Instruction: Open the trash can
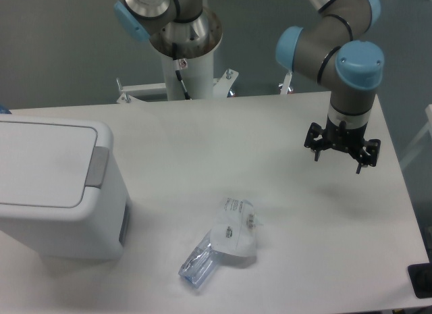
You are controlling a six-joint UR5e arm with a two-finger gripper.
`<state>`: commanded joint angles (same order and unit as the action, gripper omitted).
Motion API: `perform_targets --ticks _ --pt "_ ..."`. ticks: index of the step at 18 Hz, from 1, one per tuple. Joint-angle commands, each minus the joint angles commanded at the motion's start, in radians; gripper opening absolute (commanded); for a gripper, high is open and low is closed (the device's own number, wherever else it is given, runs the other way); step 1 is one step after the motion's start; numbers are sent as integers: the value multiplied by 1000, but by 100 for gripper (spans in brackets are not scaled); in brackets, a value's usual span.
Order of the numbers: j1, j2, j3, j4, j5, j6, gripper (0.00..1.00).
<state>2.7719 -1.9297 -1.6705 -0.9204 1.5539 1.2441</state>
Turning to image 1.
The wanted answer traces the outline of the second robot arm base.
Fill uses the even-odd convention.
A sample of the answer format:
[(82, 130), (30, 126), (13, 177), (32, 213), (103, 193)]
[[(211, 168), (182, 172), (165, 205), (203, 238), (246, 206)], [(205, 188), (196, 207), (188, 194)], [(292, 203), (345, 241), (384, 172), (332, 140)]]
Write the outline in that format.
[(114, 13), (136, 41), (149, 41), (173, 59), (202, 57), (216, 49), (222, 25), (204, 0), (119, 0)]

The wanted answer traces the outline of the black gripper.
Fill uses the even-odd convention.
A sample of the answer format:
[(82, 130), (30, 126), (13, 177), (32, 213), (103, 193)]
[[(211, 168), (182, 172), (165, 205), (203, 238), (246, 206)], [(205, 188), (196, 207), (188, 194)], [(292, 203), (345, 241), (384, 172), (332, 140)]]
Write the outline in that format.
[(356, 174), (364, 167), (375, 167), (379, 158), (381, 141), (379, 139), (365, 140), (367, 123), (358, 128), (348, 128), (348, 123), (340, 121), (335, 125), (327, 118), (326, 127), (322, 128), (313, 122), (306, 134), (304, 146), (314, 153), (318, 161), (321, 151), (335, 149), (349, 154), (358, 162)]

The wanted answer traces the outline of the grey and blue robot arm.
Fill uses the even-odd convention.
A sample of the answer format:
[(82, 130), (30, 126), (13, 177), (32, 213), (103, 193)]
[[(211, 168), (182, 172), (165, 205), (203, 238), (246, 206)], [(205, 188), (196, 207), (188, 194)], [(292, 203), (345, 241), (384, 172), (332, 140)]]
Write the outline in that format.
[(320, 157), (347, 153), (358, 169), (374, 167), (381, 141), (364, 138), (383, 78), (385, 58), (374, 43), (361, 41), (381, 15), (380, 0), (309, 0), (321, 19), (311, 30), (291, 26), (280, 36), (276, 61), (330, 90), (325, 126), (312, 123), (304, 146)]

